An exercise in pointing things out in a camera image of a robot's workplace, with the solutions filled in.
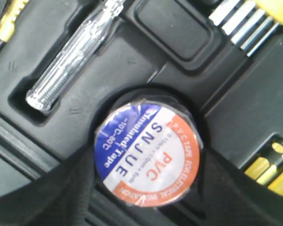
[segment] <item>transparent handle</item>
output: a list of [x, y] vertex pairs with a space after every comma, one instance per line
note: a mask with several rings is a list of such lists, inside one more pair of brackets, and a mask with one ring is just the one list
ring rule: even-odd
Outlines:
[[51, 105], [80, 72], [105, 39], [124, 0], [106, 0], [91, 13], [65, 44], [40, 79], [27, 92], [27, 103], [48, 114]]

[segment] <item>white label section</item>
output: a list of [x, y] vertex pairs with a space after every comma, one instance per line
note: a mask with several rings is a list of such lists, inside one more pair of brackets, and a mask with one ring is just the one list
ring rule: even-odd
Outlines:
[[[184, 149], [179, 137], [167, 126], [174, 116], [163, 107], [147, 125], [104, 180], [110, 191], [121, 181], [141, 192], [158, 192], [175, 183], [183, 170]], [[161, 126], [162, 130], [159, 132], [152, 125]], [[152, 139], [147, 139], [148, 144], [142, 137], [150, 137], [149, 134]]]

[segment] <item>blue label section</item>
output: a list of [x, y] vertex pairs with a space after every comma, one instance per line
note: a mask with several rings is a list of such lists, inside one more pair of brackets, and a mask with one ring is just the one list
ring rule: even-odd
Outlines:
[[94, 147], [96, 166], [103, 180], [160, 109], [159, 105], [131, 105], [106, 119]]

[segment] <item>black plastic tool case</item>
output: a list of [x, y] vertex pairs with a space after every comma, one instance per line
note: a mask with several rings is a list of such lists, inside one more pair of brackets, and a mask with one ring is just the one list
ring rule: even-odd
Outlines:
[[[249, 59], [193, 0], [127, 0], [111, 35], [48, 117], [25, 94], [94, 8], [32, 0], [0, 52], [0, 196], [41, 177], [82, 146], [110, 97], [155, 85], [186, 98], [206, 146], [241, 168], [283, 136], [283, 29]], [[96, 186], [86, 225], [200, 225], [196, 194], [155, 209], [126, 207]]]

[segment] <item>tape label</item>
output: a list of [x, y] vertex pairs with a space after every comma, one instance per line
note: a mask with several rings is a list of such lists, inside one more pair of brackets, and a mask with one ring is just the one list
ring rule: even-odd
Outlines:
[[105, 186], [140, 206], [160, 206], [186, 192], [198, 172], [200, 150], [189, 124], [159, 105], [131, 105], [100, 128], [95, 161]]

